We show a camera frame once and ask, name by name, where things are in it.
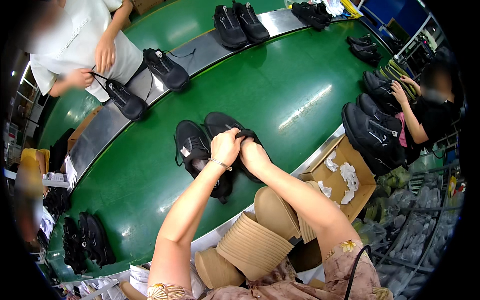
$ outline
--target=bracelet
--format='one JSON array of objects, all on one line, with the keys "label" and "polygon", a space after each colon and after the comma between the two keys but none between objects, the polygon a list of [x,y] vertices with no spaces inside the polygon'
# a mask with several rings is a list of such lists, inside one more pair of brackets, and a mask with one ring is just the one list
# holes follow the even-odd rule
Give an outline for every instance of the bracelet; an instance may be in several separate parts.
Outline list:
[{"label": "bracelet", "polygon": [[226,164],[222,163],[222,162],[219,161],[219,160],[214,159],[213,157],[209,157],[208,160],[209,160],[209,161],[213,161],[214,163],[218,163],[219,165],[225,167],[225,169],[227,169],[228,171],[232,171],[232,170],[233,170],[232,167],[227,166]]}]

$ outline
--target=floral print fabric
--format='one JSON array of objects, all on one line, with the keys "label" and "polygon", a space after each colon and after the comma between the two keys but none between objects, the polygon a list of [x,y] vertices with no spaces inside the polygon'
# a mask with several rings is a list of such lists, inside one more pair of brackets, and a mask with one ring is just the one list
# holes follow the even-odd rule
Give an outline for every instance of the floral print fabric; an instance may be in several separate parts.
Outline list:
[{"label": "floral print fabric", "polygon": [[[347,240],[330,250],[323,261],[325,286],[322,289],[295,282],[295,270],[286,258],[271,274],[259,280],[247,281],[250,289],[234,286],[217,288],[210,291],[204,299],[342,300],[353,263],[362,248],[361,241]],[[148,288],[147,295],[148,300],[196,300],[190,291],[166,284],[152,285]],[[355,270],[349,299],[393,300],[392,292],[380,287],[377,272],[366,252],[362,254]]]}]

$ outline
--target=yellow shirt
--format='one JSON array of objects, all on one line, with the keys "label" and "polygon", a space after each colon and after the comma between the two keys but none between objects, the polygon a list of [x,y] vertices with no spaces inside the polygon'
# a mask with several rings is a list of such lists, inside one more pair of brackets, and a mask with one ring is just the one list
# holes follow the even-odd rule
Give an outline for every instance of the yellow shirt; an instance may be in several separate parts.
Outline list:
[{"label": "yellow shirt", "polygon": [[47,149],[33,149],[33,148],[26,148],[24,150],[22,150],[22,156],[20,156],[20,162],[22,162],[22,160],[25,158],[25,157],[31,157],[33,158],[35,161],[36,161],[36,152],[40,152],[41,154],[43,154],[43,156],[45,157],[45,172],[48,173],[48,161],[50,160],[50,150],[47,150]]}]

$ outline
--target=black t-shirt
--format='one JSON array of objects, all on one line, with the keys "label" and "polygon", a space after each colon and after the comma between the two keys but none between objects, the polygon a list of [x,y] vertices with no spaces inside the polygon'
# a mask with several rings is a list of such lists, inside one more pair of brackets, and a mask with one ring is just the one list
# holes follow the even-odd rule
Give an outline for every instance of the black t-shirt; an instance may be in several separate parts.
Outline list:
[{"label": "black t-shirt", "polygon": [[419,96],[411,107],[413,114],[427,133],[428,140],[416,144],[408,131],[407,123],[405,123],[405,139],[409,150],[407,152],[408,163],[418,158],[421,149],[432,146],[433,143],[445,136],[458,112],[456,105],[450,101],[436,105],[429,103],[422,96]]}]

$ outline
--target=woman's hand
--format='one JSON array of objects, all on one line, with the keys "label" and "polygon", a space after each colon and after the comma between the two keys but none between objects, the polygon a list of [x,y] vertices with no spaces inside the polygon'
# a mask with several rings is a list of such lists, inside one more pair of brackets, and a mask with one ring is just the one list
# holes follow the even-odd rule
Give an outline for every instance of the woman's hand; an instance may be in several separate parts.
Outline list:
[{"label": "woman's hand", "polygon": [[395,99],[402,105],[408,103],[407,95],[398,81],[393,81],[390,86],[393,90],[392,95],[395,96]]},{"label": "woman's hand", "polygon": [[411,79],[409,77],[406,77],[405,75],[400,76],[400,80],[405,82],[406,84],[409,84],[409,85],[414,85],[415,84],[415,81],[413,81],[413,79]]},{"label": "woman's hand", "polygon": [[115,43],[107,32],[105,32],[95,49],[95,64],[99,73],[110,71],[110,67],[115,63]]},{"label": "woman's hand", "polygon": [[259,171],[272,164],[264,148],[255,143],[251,137],[242,142],[240,159],[248,171],[256,177],[258,177]]},{"label": "woman's hand", "polygon": [[215,136],[210,144],[212,158],[221,161],[227,166],[233,164],[240,151],[240,142],[243,137],[235,138],[238,128],[232,128]]},{"label": "woman's hand", "polygon": [[85,89],[92,85],[93,76],[89,73],[91,71],[92,69],[75,69],[65,77],[65,81],[69,86]]}]

